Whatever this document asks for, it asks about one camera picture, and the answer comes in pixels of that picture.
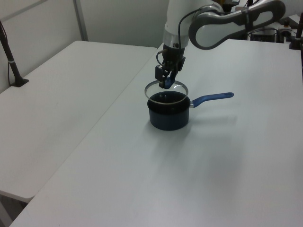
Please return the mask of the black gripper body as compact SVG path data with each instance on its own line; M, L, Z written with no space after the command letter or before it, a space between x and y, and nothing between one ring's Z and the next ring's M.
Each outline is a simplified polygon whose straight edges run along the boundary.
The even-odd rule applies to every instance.
M162 64L169 69L182 69L185 62L184 51L185 48L171 48L164 45Z

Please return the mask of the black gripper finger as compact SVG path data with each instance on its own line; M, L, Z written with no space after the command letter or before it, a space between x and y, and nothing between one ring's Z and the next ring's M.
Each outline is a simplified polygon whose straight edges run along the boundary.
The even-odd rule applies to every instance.
M161 65L157 65L155 67L155 78L161 88L168 88L168 85L166 83L167 77L168 73L166 72L166 70Z
M182 70L184 62L185 62L185 59L186 59L185 57L182 57L172 67L171 73L170 73L170 76L169 76L169 79L170 79L171 83L175 82L175 78L176 78L177 74Z

